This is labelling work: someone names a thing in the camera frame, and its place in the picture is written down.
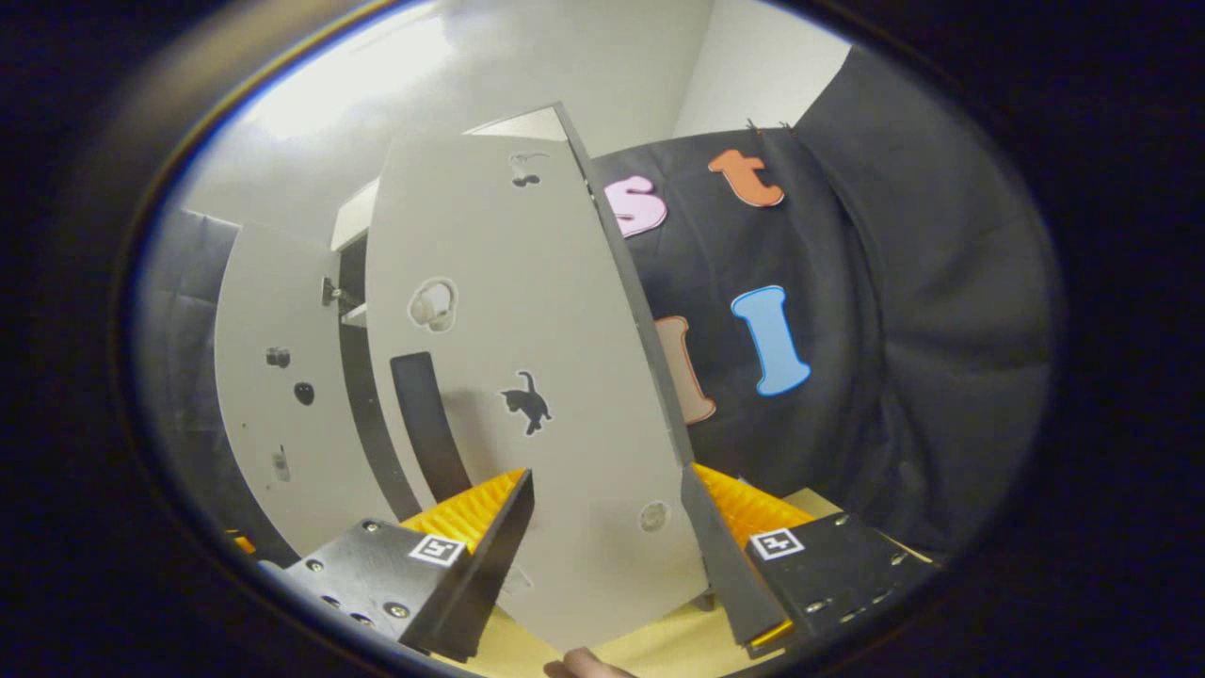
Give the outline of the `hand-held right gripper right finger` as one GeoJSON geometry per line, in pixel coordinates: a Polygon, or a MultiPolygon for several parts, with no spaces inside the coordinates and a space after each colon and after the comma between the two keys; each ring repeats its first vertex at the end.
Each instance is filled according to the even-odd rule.
{"type": "Polygon", "coordinates": [[[710,592],[753,659],[835,642],[939,571],[852,512],[817,518],[701,464],[682,473],[682,506],[710,592]]]}

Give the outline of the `white shoe cabinet door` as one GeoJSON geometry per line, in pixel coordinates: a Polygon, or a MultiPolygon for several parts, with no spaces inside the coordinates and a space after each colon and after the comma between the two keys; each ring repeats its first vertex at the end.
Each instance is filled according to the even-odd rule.
{"type": "Polygon", "coordinates": [[[247,224],[233,241],[214,323],[217,395],[243,479],[307,555],[362,519],[389,519],[345,381],[327,244],[247,224]]]}
{"type": "Polygon", "coordinates": [[[554,140],[442,130],[392,143],[365,297],[380,403],[422,508],[436,502],[392,356],[433,356],[471,484],[531,472],[534,511],[499,605],[568,652],[658,621],[707,579],[649,303],[568,116],[537,116],[554,140]]]}

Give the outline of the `white shoe cabinet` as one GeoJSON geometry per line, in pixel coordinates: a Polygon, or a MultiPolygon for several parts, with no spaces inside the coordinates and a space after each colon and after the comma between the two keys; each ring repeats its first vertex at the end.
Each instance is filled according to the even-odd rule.
{"type": "Polygon", "coordinates": [[[349,412],[374,481],[390,512],[404,520],[416,515],[422,506],[396,459],[396,443],[390,438],[386,412],[380,403],[368,338],[365,263],[378,185],[380,179],[362,185],[336,212],[330,248],[337,257],[340,270],[331,285],[343,289],[339,299],[339,347],[349,412]]]}

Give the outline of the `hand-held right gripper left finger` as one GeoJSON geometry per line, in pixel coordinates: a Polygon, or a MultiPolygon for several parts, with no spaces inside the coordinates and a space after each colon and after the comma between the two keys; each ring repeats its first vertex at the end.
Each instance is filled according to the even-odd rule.
{"type": "Polygon", "coordinates": [[[402,523],[365,518],[282,571],[317,613],[390,645],[463,662],[507,579],[535,505],[529,468],[402,523]]]}

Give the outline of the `black backdrop cloth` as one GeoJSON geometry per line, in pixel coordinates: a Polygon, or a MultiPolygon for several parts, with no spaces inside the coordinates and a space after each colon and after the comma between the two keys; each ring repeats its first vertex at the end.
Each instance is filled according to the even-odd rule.
{"type": "Polygon", "coordinates": [[[628,238],[715,412],[696,461],[803,489],[921,552],[972,540],[1050,399],[1041,217],[971,120],[856,47],[797,124],[611,152],[668,220],[628,238]]]}
{"type": "Polygon", "coordinates": [[[230,450],[217,402],[214,323],[236,226],[188,210],[165,212],[139,275],[139,400],[167,468],[229,527],[230,450]]]}

